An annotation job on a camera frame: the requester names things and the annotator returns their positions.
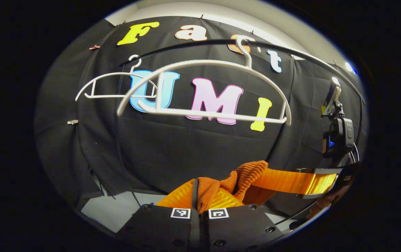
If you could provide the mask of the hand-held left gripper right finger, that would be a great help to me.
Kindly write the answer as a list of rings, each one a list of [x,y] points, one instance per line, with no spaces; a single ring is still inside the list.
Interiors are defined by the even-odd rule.
[[[242,204],[226,190],[200,215],[200,251],[257,252],[282,231],[256,204]]]

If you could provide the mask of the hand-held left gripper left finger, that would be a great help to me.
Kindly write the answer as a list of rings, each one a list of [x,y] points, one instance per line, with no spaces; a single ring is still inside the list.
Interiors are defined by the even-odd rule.
[[[138,252],[198,252],[198,184],[194,179],[188,208],[142,205],[120,229],[120,239]]]

